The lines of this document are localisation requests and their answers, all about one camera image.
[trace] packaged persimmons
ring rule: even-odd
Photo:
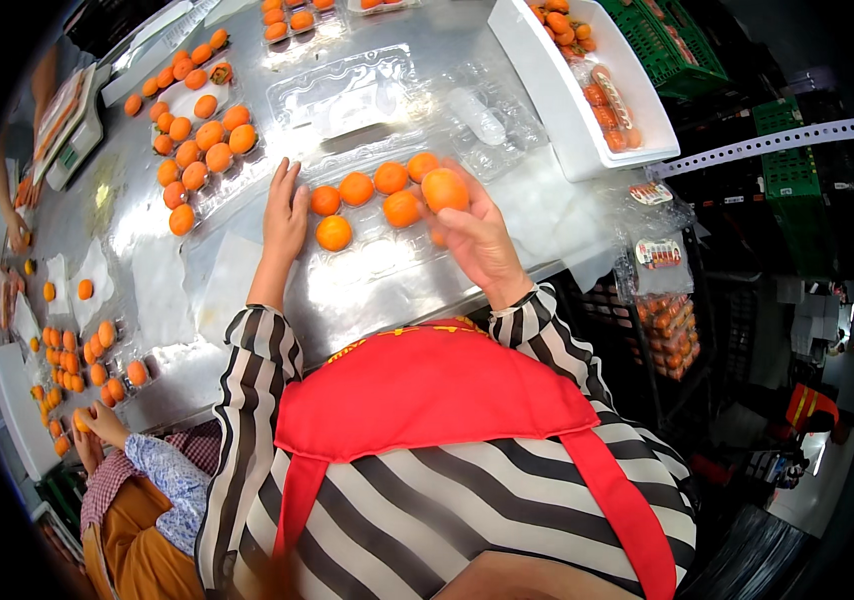
[[[376,15],[422,5],[421,0],[347,0],[347,9],[356,15]]]

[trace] red apron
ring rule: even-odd
[[[466,318],[352,343],[280,402],[275,444],[292,453],[273,554],[295,547],[330,463],[394,449],[559,436],[649,600],[673,597],[676,569],[660,522],[592,427],[577,386],[505,348]]]

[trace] black and white striped sleeve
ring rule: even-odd
[[[242,310],[226,332],[230,363],[220,378],[220,459],[207,493],[207,514],[194,550],[205,590],[226,590],[243,524],[273,464],[279,400],[303,378],[300,342],[284,316],[268,306]]]
[[[490,335],[502,346],[527,354],[570,379],[591,401],[611,406],[610,390],[601,378],[601,359],[556,316],[556,291],[551,284],[534,284],[516,304],[494,311]]]

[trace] perforated metal strip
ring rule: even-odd
[[[670,161],[658,162],[646,167],[649,176],[658,176],[660,178],[670,177],[671,175],[680,175],[681,173],[689,173],[721,164],[722,162],[731,162],[738,159],[746,159],[747,157],[755,157],[765,155],[779,150],[787,150],[789,148],[799,148],[801,146],[810,146],[813,144],[821,144],[823,142],[835,142],[841,139],[854,139],[854,119],[843,119],[841,121],[831,121],[829,123],[818,123],[817,125],[801,126],[777,133],[769,133],[760,137],[747,139],[742,142],[715,148],[677,158]]]

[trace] orange safety vest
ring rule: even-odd
[[[796,384],[790,396],[790,405],[787,407],[787,414],[785,414],[787,423],[793,426],[793,429],[796,431],[803,433],[807,419],[816,411],[830,413],[834,417],[834,423],[840,420],[837,405],[832,400],[816,390],[812,390],[799,383]]]

